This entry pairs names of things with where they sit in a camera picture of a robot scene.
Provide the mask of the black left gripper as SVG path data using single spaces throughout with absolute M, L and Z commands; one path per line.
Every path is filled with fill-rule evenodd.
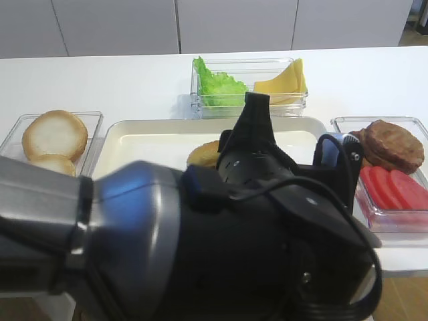
M 246 92 L 244 100 L 235 126 L 220 136 L 216 207 L 264 195 L 299 214 L 351 214 L 360 171 L 295 163 L 275 146 L 270 97 Z

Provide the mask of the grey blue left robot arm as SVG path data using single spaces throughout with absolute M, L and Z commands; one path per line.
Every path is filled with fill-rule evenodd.
M 362 148 L 311 165 L 248 92 L 214 169 L 136 161 L 97 181 L 1 159 L 1 292 L 69 294 L 93 320 L 364 320 L 380 240 L 352 215 Z

